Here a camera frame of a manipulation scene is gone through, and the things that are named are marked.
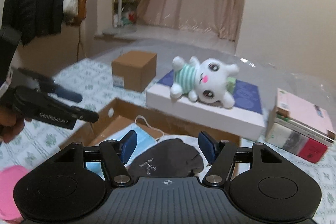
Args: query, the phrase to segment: white plush toy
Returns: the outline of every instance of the white plush toy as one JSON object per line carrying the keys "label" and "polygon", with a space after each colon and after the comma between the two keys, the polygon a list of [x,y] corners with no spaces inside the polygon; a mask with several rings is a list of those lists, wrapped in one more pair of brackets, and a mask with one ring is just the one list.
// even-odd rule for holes
{"label": "white plush toy", "polygon": [[236,75],[239,68],[236,64],[226,65],[217,59],[207,59],[202,64],[196,57],[189,63],[176,56],[173,60],[174,83],[170,95],[178,99],[182,94],[188,94],[191,101],[198,98],[207,104],[220,101],[225,108],[231,108],[235,100],[227,91],[227,78]]}

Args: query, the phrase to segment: blue gripper pad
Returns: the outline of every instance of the blue gripper pad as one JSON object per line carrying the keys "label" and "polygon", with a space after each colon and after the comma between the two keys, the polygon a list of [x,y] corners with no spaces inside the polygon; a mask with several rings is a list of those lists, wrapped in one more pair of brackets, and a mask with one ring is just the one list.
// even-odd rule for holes
{"label": "blue gripper pad", "polygon": [[131,130],[120,140],[120,143],[122,144],[120,160],[123,164],[126,164],[137,146],[137,133]]}
{"label": "blue gripper pad", "polygon": [[71,90],[66,90],[60,86],[56,87],[55,94],[60,98],[67,99],[76,103],[80,103],[83,100],[81,94]]}
{"label": "blue gripper pad", "polygon": [[213,164],[216,160],[215,148],[213,143],[210,142],[209,139],[201,132],[198,134],[198,146],[208,163]]}

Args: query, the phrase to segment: ear loop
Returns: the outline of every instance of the ear loop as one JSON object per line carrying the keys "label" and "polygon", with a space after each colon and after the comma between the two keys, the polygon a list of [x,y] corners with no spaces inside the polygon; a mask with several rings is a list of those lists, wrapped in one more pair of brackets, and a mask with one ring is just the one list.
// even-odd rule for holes
{"label": "ear loop", "polygon": [[156,138],[155,140],[156,141],[158,141],[158,140],[160,140],[164,135],[165,135],[165,133],[162,131],[162,130],[160,130],[160,129],[158,129],[158,128],[155,128],[155,127],[152,127],[152,126],[150,126],[149,124],[148,124],[148,122],[147,122],[147,120],[146,120],[146,118],[144,117],[144,116],[141,116],[141,115],[138,115],[136,118],[135,118],[135,120],[134,120],[134,123],[135,124],[137,124],[137,119],[142,119],[142,120],[144,120],[145,121],[145,123],[146,123],[146,125],[150,128],[150,129],[153,129],[153,130],[156,130],[156,131],[159,131],[161,134],[162,134],[162,136],[161,137],[159,137],[159,138]]}

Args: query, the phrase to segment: blue face mask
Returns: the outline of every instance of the blue face mask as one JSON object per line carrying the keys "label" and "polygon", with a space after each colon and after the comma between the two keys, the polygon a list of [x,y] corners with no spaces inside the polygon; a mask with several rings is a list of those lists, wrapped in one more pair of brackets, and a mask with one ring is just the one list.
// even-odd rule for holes
{"label": "blue face mask", "polygon": [[[129,126],[125,127],[124,129],[116,132],[112,136],[108,137],[106,140],[117,140],[120,141],[130,130],[134,130],[137,136],[137,143],[136,148],[129,159],[127,165],[129,165],[138,155],[146,151],[148,148],[156,144],[155,139],[149,135],[146,131],[142,128],[137,126],[135,123],[130,124]],[[101,166],[99,162],[87,162],[86,168],[96,174],[98,174],[102,179],[104,179],[103,172],[101,170]]]}

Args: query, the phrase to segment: plush toy face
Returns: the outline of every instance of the plush toy face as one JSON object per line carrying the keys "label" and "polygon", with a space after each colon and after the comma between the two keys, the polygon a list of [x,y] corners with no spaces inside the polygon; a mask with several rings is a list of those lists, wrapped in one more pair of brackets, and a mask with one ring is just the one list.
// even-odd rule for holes
{"label": "plush toy face", "polygon": [[226,64],[217,59],[207,59],[196,71],[195,91],[199,99],[210,104],[223,101],[226,92],[226,82],[229,76]]}

